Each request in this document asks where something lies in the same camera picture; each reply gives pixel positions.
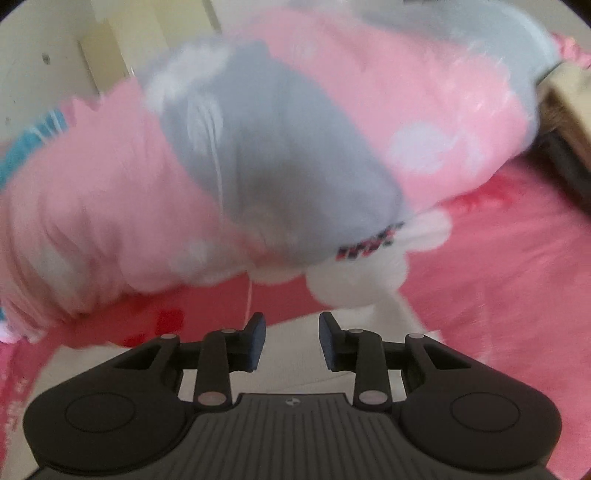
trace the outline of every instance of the pink bedsheet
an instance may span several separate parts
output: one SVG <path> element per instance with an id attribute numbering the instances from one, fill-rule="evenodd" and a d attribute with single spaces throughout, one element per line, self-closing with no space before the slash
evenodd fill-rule
<path id="1" fill-rule="evenodd" d="M 135 346 L 176 332 L 184 341 L 401 293 L 427 330 L 544 391 L 564 427 L 550 468 L 579 480 L 591 465 L 591 222 L 523 161 L 478 191 L 408 222 L 391 246 L 305 272 L 252 272 L 212 288 L 130 299 L 56 329 L 37 345 L 0 346 L 3 458 L 33 381 L 57 345 Z"/>

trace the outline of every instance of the gray patch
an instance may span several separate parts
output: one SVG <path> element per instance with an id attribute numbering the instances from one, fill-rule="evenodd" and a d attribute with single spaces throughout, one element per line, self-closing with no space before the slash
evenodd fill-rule
<path id="1" fill-rule="evenodd" d="M 296 264 L 400 219 L 401 189 L 353 123 L 262 42 L 237 47 L 215 80 L 192 84 L 160 120 L 178 159 L 214 198 L 218 164 L 225 215 Z M 200 131 L 197 148 L 189 124 Z"/>

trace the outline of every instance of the white floral pattern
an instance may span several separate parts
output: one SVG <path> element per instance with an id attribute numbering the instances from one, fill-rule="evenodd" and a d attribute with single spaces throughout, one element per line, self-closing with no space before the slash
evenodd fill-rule
<path id="1" fill-rule="evenodd" d="M 354 261 L 327 260 L 305 270 L 255 270 L 255 284 L 286 283 L 305 274 L 311 294 L 321 303 L 337 308 L 358 308 L 392 297 L 408 275 L 407 252 L 421 252 L 443 245 L 452 232 L 444 209 L 433 209 L 407 221 L 390 247 Z"/>

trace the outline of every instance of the blue fabric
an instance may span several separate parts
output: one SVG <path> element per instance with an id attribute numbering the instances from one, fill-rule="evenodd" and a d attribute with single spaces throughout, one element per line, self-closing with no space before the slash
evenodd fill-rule
<path id="1" fill-rule="evenodd" d="M 60 132 L 67 130 L 66 119 L 59 110 L 52 110 L 35 125 L 26 129 L 10 146 L 0 162 L 0 192 L 31 154 Z"/>

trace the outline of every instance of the bed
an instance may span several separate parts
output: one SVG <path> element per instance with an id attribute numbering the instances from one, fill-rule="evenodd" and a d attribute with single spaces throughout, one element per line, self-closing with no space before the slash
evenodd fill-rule
<path id="1" fill-rule="evenodd" d="M 350 394 L 352 376 L 323 366 L 317 316 L 329 309 L 344 328 L 392 341 L 428 333 L 546 393 L 564 423 L 549 467 L 579 480 L 591 465 L 591 221 L 547 165 L 538 153 L 518 158 L 477 191 L 401 225 L 378 249 L 355 245 L 304 271 L 251 271 L 216 287 L 129 299 L 100 321 L 1 345 L 1 478 L 35 468 L 21 416 L 36 395 L 157 335 L 199 340 L 264 312 L 259 370 L 235 374 L 235 394 Z M 396 372 L 391 382 L 404 398 Z"/>

